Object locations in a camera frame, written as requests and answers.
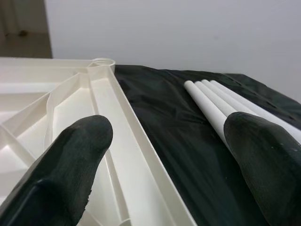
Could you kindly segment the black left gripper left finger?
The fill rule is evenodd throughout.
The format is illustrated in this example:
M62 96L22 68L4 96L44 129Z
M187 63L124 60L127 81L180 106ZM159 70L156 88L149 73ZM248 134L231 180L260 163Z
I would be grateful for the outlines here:
M112 125L102 115L66 127L1 204L1 225L77 225L112 139Z

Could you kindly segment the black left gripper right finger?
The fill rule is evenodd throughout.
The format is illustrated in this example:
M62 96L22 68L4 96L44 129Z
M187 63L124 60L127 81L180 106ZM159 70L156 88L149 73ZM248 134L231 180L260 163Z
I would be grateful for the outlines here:
M229 115L224 136L271 226L301 224L301 145L281 126L244 112Z

